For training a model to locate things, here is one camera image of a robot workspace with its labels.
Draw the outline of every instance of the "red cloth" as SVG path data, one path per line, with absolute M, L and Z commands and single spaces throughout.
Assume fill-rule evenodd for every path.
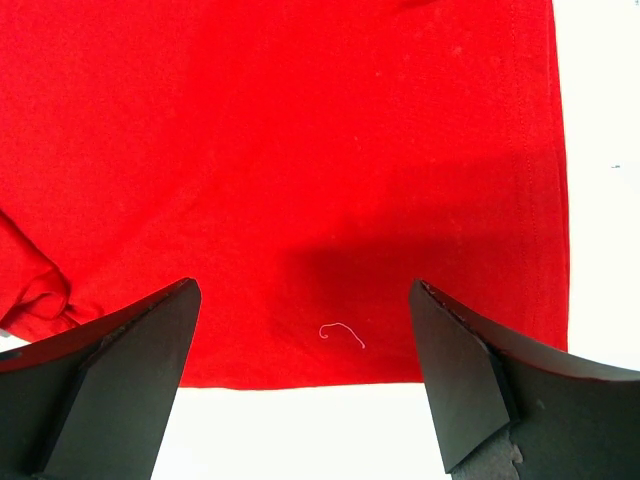
M 192 276 L 185 386 L 419 381 L 420 277 L 565 348 L 555 48 L 550 0 L 5 2 L 1 325 Z

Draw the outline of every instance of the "curled thread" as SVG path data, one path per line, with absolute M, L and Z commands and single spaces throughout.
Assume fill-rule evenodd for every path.
M 353 329 L 350 326 L 345 325 L 344 323 L 337 322 L 337 323 L 327 323 L 325 325 L 322 325 L 320 327 L 320 330 L 318 330 L 318 335 L 320 335 L 320 338 L 329 338 L 328 335 L 322 333 L 322 329 L 325 328 L 325 327 L 336 327 L 336 326 L 341 326 L 341 327 L 344 327 L 347 330 L 349 330 L 351 332 L 351 335 L 356 337 L 356 340 L 358 340 L 360 342 L 360 345 L 362 345 L 362 348 L 365 348 L 364 342 L 362 340 L 360 340 L 360 337 L 358 335 L 356 335 L 356 332 L 354 332 Z

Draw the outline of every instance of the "white thread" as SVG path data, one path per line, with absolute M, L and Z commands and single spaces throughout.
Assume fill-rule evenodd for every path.
M 351 332 L 351 335 L 353 335 L 354 337 L 356 337 L 356 340 L 358 340 L 358 341 L 360 342 L 360 345 L 362 345 L 362 348 L 365 348 L 365 346 L 364 346 L 364 342 L 363 342 L 362 340 L 360 340 L 360 337 L 356 335 L 356 332 L 354 332 L 354 331 L 353 331 L 353 329 L 352 329 L 351 327 L 349 327 L 348 325 L 345 325 L 344 323 L 337 322 L 337 323 L 327 323 L 327 324 L 325 324 L 325 325 L 322 325 L 322 326 L 320 327 L 320 330 L 318 330 L 318 335 L 320 335 L 320 338 L 329 338 L 329 335 L 324 335 L 324 334 L 322 333 L 322 329 L 323 329 L 324 327 L 336 327 L 336 326 L 338 326 L 338 325 L 339 325 L 339 326 L 341 326 L 341 327 L 346 328 L 347 330 L 349 330 L 349 331 Z

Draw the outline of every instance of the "red fabric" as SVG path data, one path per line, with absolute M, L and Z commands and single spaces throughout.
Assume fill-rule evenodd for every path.
M 193 276 L 185 386 L 419 381 L 420 277 L 566 347 L 549 0 L 5 2 L 0 86 L 10 331 Z

